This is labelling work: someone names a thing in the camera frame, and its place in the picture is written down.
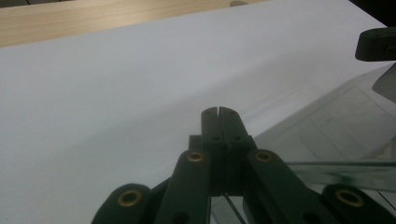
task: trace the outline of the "clip jaw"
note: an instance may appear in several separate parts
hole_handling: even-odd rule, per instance
[[[308,189],[274,152],[257,149],[235,111],[211,107],[201,121],[202,135],[190,136],[171,178],[152,190],[116,189],[92,223],[208,224],[210,198],[220,195],[243,196],[249,223],[396,223],[358,189],[330,185],[321,195]]]

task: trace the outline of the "brass rivet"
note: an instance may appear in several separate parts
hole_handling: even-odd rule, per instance
[[[256,153],[256,159],[258,161],[270,161],[272,156],[266,152],[258,152]]]
[[[142,200],[142,192],[137,189],[130,189],[123,192],[117,202],[122,207],[130,207],[138,204]]]
[[[202,161],[204,159],[204,155],[199,152],[192,152],[187,156],[189,161]]]
[[[335,196],[341,202],[346,203],[353,207],[362,207],[364,205],[363,198],[359,194],[350,191],[348,189],[337,190],[335,192]]]

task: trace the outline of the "white paper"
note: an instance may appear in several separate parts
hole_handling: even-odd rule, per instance
[[[256,135],[385,63],[346,0],[275,0],[0,49],[0,223],[89,223],[127,183],[172,174],[200,113]]]

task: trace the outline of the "wooden surface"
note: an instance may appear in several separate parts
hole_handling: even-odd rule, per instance
[[[251,4],[264,0],[246,0]],[[232,0],[77,0],[0,8],[0,47],[230,7]]]

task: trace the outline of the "transparent plastic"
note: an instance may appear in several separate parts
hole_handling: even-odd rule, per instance
[[[355,77],[255,137],[305,182],[396,192],[396,104],[372,90],[396,65]]]

